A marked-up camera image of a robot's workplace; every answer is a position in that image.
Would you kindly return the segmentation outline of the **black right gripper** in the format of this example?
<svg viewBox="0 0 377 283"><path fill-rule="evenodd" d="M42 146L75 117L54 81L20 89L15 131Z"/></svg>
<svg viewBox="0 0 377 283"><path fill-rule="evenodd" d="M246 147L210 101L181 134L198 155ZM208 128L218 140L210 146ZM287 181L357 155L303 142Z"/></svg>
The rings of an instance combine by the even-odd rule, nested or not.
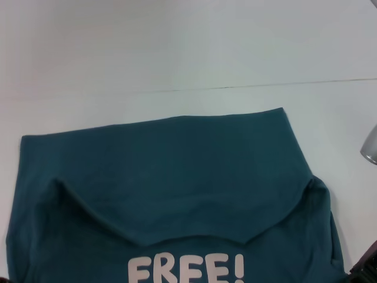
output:
<svg viewBox="0 0 377 283"><path fill-rule="evenodd" d="M348 282L376 283L376 277L376 242L374 242L350 270Z"/></svg>

